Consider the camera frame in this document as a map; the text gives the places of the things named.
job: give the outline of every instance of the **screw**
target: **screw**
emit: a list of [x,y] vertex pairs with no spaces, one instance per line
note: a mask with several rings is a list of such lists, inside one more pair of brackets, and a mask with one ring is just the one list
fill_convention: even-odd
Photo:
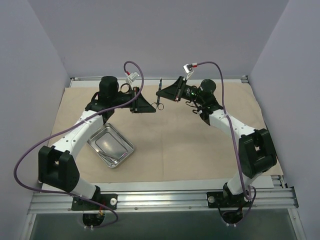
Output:
[[117,199],[111,198],[110,204],[111,204],[111,206],[115,206],[117,204]]
[[209,202],[209,203],[213,204],[215,201],[216,201],[216,200],[215,200],[214,196],[208,197],[208,202]]

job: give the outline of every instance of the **end effector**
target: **end effector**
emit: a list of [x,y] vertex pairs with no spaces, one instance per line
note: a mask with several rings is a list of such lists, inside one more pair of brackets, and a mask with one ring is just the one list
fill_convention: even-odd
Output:
[[[99,83],[99,91],[93,95],[91,102],[85,107],[85,110],[99,112],[104,109],[124,104],[133,99],[137,95],[139,89],[139,87],[131,88],[131,86],[129,86],[127,92],[119,91],[118,79],[114,76],[104,76]],[[156,109],[151,106],[142,94],[140,94],[131,104],[124,106],[124,108],[129,108],[132,113],[156,112]],[[114,113],[115,110],[103,113],[103,122],[106,123]]]

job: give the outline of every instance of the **beige paper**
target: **beige paper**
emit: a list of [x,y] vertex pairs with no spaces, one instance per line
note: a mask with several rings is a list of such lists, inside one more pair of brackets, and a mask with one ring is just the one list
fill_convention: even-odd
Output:
[[[158,86],[145,86],[142,94],[156,101]],[[98,88],[66,88],[52,133],[71,127]],[[221,103],[221,84],[214,92]],[[160,99],[164,110],[130,113],[116,109],[109,122],[135,147],[117,168],[109,168],[86,144],[76,158],[80,175],[91,183],[156,182],[231,178],[237,171],[232,140],[219,129],[205,124],[185,101]],[[261,109],[249,84],[225,84],[226,109],[247,125],[265,128]],[[282,175],[277,164],[265,175]]]

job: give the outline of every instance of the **glass panel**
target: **glass panel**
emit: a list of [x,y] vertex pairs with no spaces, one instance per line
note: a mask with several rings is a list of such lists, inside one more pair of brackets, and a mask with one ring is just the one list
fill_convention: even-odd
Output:
[[226,227],[216,211],[119,213],[117,223],[94,230],[84,230],[81,219],[81,214],[38,214],[31,239],[297,239],[286,209],[253,210],[237,227]]

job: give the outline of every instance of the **black plastic part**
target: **black plastic part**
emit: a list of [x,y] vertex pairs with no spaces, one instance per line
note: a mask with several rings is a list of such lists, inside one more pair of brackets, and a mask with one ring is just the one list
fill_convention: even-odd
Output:
[[181,98],[183,98],[183,94],[185,97],[187,96],[185,87],[186,87],[186,81],[184,80],[184,77],[179,76],[179,78],[175,81],[174,84],[167,86],[162,90],[157,91],[156,95],[165,99],[179,102]]
[[248,178],[268,171],[277,164],[276,150],[266,129],[254,130],[239,139],[239,158],[242,172]]
[[[111,208],[113,210],[117,209],[117,205],[112,206],[110,204],[111,199],[118,199],[118,195],[115,193],[106,193],[106,194],[100,194],[98,200],[94,200],[95,202],[98,202],[100,204],[103,204],[107,206],[108,208]],[[73,198],[71,210],[73,211],[91,211],[91,210],[99,210],[100,206],[87,202],[85,200],[81,200],[78,197]]]
[[65,192],[71,192],[77,185],[80,174],[75,160],[68,151],[61,152],[53,147],[43,146],[38,152],[38,179]]
[[92,214],[83,214],[82,215],[82,222],[84,225],[88,227],[96,227],[100,226],[105,219],[105,214],[103,213],[100,215],[99,213],[92,213]]
[[197,104],[197,113],[201,111],[201,119],[210,125],[209,115],[214,111],[223,109],[215,98],[214,91],[217,86],[211,79],[205,79],[201,82],[200,87],[189,86],[186,84],[183,76],[180,76],[174,84],[159,90],[156,95],[165,99],[179,102],[185,99]]
[[[117,78],[114,76],[104,76],[99,83],[99,92],[96,92],[93,95],[91,102],[85,107],[85,110],[99,112],[124,104],[137,95],[139,87],[134,87],[133,89],[129,88],[128,92],[121,92],[118,90],[119,84]],[[140,94],[131,104],[124,106],[124,108],[129,108],[132,113],[156,112],[156,109],[148,103],[142,94]],[[115,110],[104,112],[102,114],[103,122],[106,123],[114,113]]]
[[[214,197],[214,202],[208,201],[209,197]],[[218,209],[222,219],[228,224],[236,224],[243,217],[242,209],[248,207],[249,202],[245,201],[244,194],[232,195],[227,184],[223,186],[223,191],[207,192],[207,204],[210,209]],[[226,210],[225,208],[237,208],[237,210]]]
[[99,82],[99,93],[102,100],[113,99],[119,90],[118,79],[114,76],[104,76]]
[[210,191],[206,193],[206,199],[210,196],[214,197],[214,203],[208,203],[208,208],[217,209],[219,208],[240,208],[247,205],[247,202],[244,199],[244,194],[241,193],[239,195],[233,195],[232,198],[225,197],[224,191]]

